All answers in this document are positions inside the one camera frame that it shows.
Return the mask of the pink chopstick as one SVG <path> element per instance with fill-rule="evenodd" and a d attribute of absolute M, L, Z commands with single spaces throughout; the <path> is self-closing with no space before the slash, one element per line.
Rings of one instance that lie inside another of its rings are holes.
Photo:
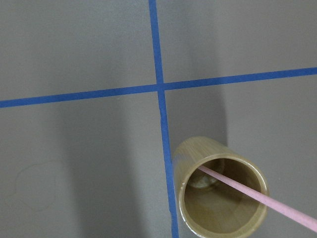
<path fill-rule="evenodd" d="M 226 185 L 240 191 L 241 193 L 253 198 L 254 200 L 264 204 L 265 206 L 275 210 L 276 212 L 286 216 L 287 218 L 299 223 L 300 225 L 314 232 L 317 232 L 317 220 L 315 218 L 310 217 L 292 207 L 285 205 L 284 203 L 281 203 L 267 195 L 264 195 L 205 166 L 199 166 L 198 169 L 214 177 L 215 179 L 225 183 Z"/>

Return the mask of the bamboo wooden cup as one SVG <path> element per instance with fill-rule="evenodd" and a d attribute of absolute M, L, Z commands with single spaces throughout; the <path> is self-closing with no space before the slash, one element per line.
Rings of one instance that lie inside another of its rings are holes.
<path fill-rule="evenodd" d="M 199 170 L 215 172 L 268 195 L 266 178 L 251 161 L 204 136 L 183 141 L 172 157 L 177 206 L 200 238 L 247 238 L 266 217 L 265 205 Z"/>

